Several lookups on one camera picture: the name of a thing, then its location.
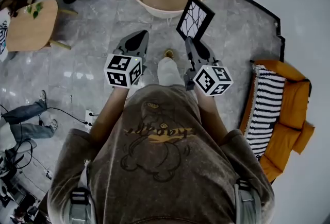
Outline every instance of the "framed tree branch artwork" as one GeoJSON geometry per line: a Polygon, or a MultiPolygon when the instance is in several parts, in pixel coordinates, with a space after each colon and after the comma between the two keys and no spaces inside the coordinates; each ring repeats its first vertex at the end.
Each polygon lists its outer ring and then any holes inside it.
{"type": "Polygon", "coordinates": [[[202,2],[188,0],[176,30],[184,40],[187,37],[200,40],[214,15],[202,2]]]}

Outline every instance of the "person's leg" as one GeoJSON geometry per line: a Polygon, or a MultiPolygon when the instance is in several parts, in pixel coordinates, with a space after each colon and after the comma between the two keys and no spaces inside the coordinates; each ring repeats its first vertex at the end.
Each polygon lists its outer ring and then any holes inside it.
{"type": "Polygon", "coordinates": [[[170,57],[164,57],[159,61],[157,75],[159,84],[162,86],[185,85],[176,63],[170,57]]]}
{"type": "Polygon", "coordinates": [[[47,110],[46,105],[46,93],[44,91],[40,94],[41,99],[33,103],[32,105],[21,106],[12,111],[8,111],[3,114],[3,118],[9,124],[19,124],[32,117],[38,116],[47,110]]]}
{"type": "Polygon", "coordinates": [[[16,142],[25,139],[47,139],[53,137],[56,128],[53,127],[53,122],[50,126],[40,126],[35,124],[20,124],[10,125],[10,130],[15,137],[16,142]]]}

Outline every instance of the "yellow shoe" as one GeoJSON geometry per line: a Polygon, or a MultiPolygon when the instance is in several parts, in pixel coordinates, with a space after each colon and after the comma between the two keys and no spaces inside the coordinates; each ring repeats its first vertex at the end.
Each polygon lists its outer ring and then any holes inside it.
{"type": "Polygon", "coordinates": [[[174,59],[174,53],[173,53],[173,50],[172,49],[166,49],[165,52],[164,52],[164,56],[165,57],[169,57],[171,58],[172,60],[174,59]]]}

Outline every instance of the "shoe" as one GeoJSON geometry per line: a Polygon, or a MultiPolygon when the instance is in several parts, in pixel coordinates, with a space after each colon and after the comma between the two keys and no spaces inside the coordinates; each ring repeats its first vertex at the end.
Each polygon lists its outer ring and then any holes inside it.
{"type": "Polygon", "coordinates": [[[47,97],[46,97],[46,92],[44,90],[40,92],[39,96],[42,101],[46,101],[47,97]]]}
{"type": "Polygon", "coordinates": [[[172,60],[174,59],[174,53],[173,53],[173,50],[172,49],[166,49],[165,50],[165,53],[164,53],[164,56],[165,57],[169,57],[171,58],[172,60]]]}
{"type": "Polygon", "coordinates": [[[56,129],[57,129],[57,121],[55,119],[52,120],[52,123],[51,123],[50,126],[52,127],[53,131],[56,131],[56,129]]]}

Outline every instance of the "brown t-shirt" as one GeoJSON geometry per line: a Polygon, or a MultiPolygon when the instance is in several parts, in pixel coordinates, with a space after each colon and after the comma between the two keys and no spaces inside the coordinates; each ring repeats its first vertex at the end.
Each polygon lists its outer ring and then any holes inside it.
{"type": "Polygon", "coordinates": [[[99,149],[90,135],[71,130],[48,194],[53,224],[84,160],[97,223],[235,223],[234,184],[248,180],[262,203],[262,223],[272,216],[272,187],[239,130],[218,146],[201,125],[194,98],[184,87],[149,85],[127,102],[99,149]]]}

